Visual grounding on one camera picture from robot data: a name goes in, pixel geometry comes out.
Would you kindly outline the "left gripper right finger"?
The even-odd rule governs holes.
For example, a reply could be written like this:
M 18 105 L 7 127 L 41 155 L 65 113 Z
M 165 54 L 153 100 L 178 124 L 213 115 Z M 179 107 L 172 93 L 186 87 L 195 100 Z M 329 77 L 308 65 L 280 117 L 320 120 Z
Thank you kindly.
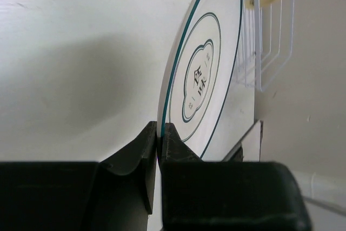
M 164 230 L 310 230 L 293 174 L 277 162 L 206 162 L 172 123 L 161 141 Z

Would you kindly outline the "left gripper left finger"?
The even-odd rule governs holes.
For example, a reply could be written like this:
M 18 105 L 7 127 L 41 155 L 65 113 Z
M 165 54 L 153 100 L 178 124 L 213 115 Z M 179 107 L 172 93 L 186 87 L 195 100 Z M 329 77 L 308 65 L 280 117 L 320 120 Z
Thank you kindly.
M 156 122 L 96 162 L 2 162 L 1 230 L 146 230 Z

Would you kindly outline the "white green-rimmed plate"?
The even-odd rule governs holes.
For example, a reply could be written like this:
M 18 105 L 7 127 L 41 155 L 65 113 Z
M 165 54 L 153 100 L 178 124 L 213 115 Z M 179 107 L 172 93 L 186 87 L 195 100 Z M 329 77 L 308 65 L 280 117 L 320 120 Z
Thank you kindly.
M 203 156 L 216 130 L 234 72 L 243 0 L 192 0 L 172 45 L 159 96 L 157 136 L 172 123 Z

